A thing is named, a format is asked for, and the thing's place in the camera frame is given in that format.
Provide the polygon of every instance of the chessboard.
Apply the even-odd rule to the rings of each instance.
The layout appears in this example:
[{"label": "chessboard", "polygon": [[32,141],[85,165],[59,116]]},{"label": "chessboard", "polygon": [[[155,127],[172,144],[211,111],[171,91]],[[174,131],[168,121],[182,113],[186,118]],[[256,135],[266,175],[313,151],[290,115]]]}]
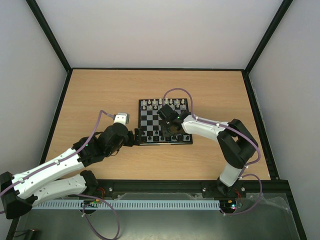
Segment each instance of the chessboard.
[{"label": "chessboard", "polygon": [[178,114],[189,111],[188,100],[186,98],[155,98],[139,100],[139,121],[138,127],[142,129],[140,145],[161,145],[161,144],[192,144],[191,134],[178,134],[164,137],[160,126],[161,118],[157,111],[162,108],[162,104],[168,104]]}]

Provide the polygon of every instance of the white robotic arm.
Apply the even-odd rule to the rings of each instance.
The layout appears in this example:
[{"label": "white robotic arm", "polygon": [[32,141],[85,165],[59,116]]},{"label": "white robotic arm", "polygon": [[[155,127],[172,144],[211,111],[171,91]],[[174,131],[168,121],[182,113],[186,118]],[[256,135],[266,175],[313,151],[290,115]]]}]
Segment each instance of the white robotic arm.
[{"label": "white robotic arm", "polygon": [[231,122],[210,124],[213,123],[212,120],[201,118],[199,121],[199,118],[194,119],[191,113],[186,111],[178,114],[169,105],[164,105],[157,113],[162,119],[160,125],[165,137],[178,134],[196,134],[219,143],[227,161],[219,177],[219,181],[222,183],[221,192],[227,191],[235,184],[242,168],[256,151],[247,140],[222,126],[236,129],[258,146],[246,127],[237,119]]},{"label": "white robotic arm", "polygon": [[0,196],[6,218],[22,216],[32,207],[50,199],[81,193],[92,195],[98,187],[98,182],[91,171],[84,170],[73,177],[57,179],[101,162],[118,152],[122,146],[139,145],[142,131],[136,128],[133,134],[132,131],[128,131],[127,123],[129,114],[120,112],[114,116],[113,125],[108,126],[103,132],[96,132],[88,142],[88,137],[83,137],[58,157],[31,170],[15,175],[9,172],[1,174]]},{"label": "white robotic arm", "polygon": [[[220,122],[220,124],[224,126],[229,125],[229,123],[225,121]],[[191,116],[191,114],[184,119],[181,125],[183,130],[187,134],[200,135],[202,137],[214,140],[216,142],[218,142],[217,137],[219,133],[225,130],[225,128],[221,126],[215,126],[212,124],[197,121]],[[229,163],[227,163],[224,167],[223,172],[220,174],[219,179],[223,184],[225,184],[228,187],[231,187],[237,181],[238,175],[240,174],[240,172],[241,172],[241,168],[239,169],[239,168],[233,167]]]}]

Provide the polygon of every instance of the purple cable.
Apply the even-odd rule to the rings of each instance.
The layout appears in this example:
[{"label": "purple cable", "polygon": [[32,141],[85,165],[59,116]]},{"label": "purple cable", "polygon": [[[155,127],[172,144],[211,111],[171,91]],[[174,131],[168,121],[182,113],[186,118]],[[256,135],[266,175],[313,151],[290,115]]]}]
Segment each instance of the purple cable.
[{"label": "purple cable", "polygon": [[248,208],[248,209],[246,209],[246,210],[244,210],[244,211],[241,211],[241,212],[225,213],[225,212],[221,209],[220,211],[223,213],[223,215],[233,216],[233,215],[245,214],[245,213],[251,211],[252,209],[254,209],[254,207],[260,202],[261,197],[262,197],[262,183],[261,183],[261,180],[260,180],[260,178],[259,178],[257,175],[255,175],[255,174],[253,174],[253,173],[248,173],[248,174],[246,174],[246,175],[243,175],[242,178],[245,178],[245,177],[247,177],[247,176],[254,176],[254,177],[256,177],[256,179],[258,179],[258,182],[259,182],[259,185],[260,185],[260,192],[259,192],[258,199],[256,200],[256,202],[255,202],[250,208]]},{"label": "purple cable", "polygon": [[96,196],[89,196],[89,195],[83,195],[83,194],[78,194],[79,197],[83,197],[83,198],[89,198],[89,199],[99,199],[101,202],[104,202],[109,208],[111,208],[111,210],[113,211],[115,218],[116,218],[116,223],[118,225],[118,230],[116,232],[116,235],[114,238],[106,238],[102,235],[100,235],[97,230],[94,228],[94,226],[92,226],[91,222],[89,221],[87,215],[85,214],[85,209],[86,209],[86,205],[84,205],[83,209],[82,209],[82,213],[84,214],[83,216],[85,217],[87,223],[89,224],[90,229],[92,230],[92,232],[100,239],[102,240],[115,240],[117,239],[119,232],[120,232],[120,221],[119,221],[119,216],[116,212],[116,210],[110,205],[110,203],[108,203],[107,201],[103,200],[102,198],[96,197]]},{"label": "purple cable", "polygon": [[[107,115],[108,117],[110,117],[110,118],[112,118],[112,119],[115,119],[115,116],[114,116],[114,115],[109,114],[109,113],[107,113],[107,112],[105,112],[105,111],[103,111],[103,110],[100,110],[98,119],[96,120],[96,123],[95,123],[95,126],[94,126],[93,130],[92,130],[92,133],[91,133],[90,136],[87,138],[87,140],[84,142],[84,144],[83,144],[77,151],[75,151],[74,153],[70,154],[69,156],[66,156],[65,158],[60,159],[60,160],[59,160],[59,163],[62,163],[63,161],[68,160],[69,158],[73,157],[74,155],[80,153],[80,152],[82,151],[82,149],[85,148],[85,146],[86,146],[86,145],[89,143],[89,141],[92,139],[93,135],[95,134],[95,132],[96,132],[96,130],[97,130],[97,128],[98,128],[98,125],[99,125],[99,122],[100,122],[100,120],[101,120],[102,114],[105,114],[105,115]],[[26,180],[26,179],[32,177],[33,175],[35,175],[35,174],[37,174],[37,173],[39,173],[39,172],[41,172],[41,171],[43,171],[43,170],[45,170],[45,169],[47,169],[47,168],[50,168],[51,166],[54,166],[54,165],[56,165],[55,162],[53,162],[53,163],[51,163],[51,164],[49,164],[49,165],[46,165],[46,166],[44,166],[44,167],[41,167],[41,168],[39,168],[38,170],[36,170],[36,171],[30,173],[29,175],[23,177],[22,179],[23,179],[23,180]],[[15,183],[13,183],[13,184],[11,184],[10,186],[8,186],[6,189],[4,189],[2,192],[0,192],[0,198],[1,198],[6,192],[8,192],[10,189],[14,188],[15,186],[17,186],[17,185],[20,184],[20,183],[21,183],[20,181],[16,181]]]},{"label": "purple cable", "polygon": [[244,138],[245,140],[247,140],[247,141],[254,147],[254,149],[256,150],[256,152],[257,152],[257,154],[258,154],[258,157],[257,157],[256,160],[251,161],[251,162],[247,162],[247,163],[244,165],[244,167],[242,168],[241,172],[240,172],[239,175],[238,175],[239,178],[240,178],[241,175],[244,173],[244,171],[246,170],[246,168],[247,168],[248,165],[255,164],[255,163],[259,162],[259,160],[261,159],[261,152],[260,152],[258,146],[257,146],[250,138],[248,138],[246,135],[244,135],[243,133],[239,132],[238,130],[233,129],[232,127],[229,127],[229,126],[227,126],[227,125],[220,124],[220,123],[215,122],[215,121],[209,121],[209,120],[205,120],[205,119],[202,119],[202,118],[200,118],[200,117],[197,117],[197,116],[194,114],[194,101],[193,101],[193,99],[192,99],[191,94],[190,94],[187,90],[185,90],[185,89],[183,89],[183,88],[180,88],[180,87],[172,88],[172,89],[168,90],[168,91],[164,94],[163,99],[166,98],[166,96],[167,96],[168,93],[170,93],[170,92],[172,92],[172,91],[174,91],[174,90],[181,90],[181,91],[185,92],[185,93],[189,96],[189,98],[190,98],[190,112],[191,112],[191,116],[192,116],[192,118],[193,118],[194,120],[199,121],[199,122],[204,123],[204,124],[210,124],[210,125],[213,125],[213,126],[216,126],[216,127],[217,127],[217,124],[219,124],[219,127],[228,129],[228,130],[236,133],[236,134],[239,135],[240,137],[242,137],[242,138]]}]

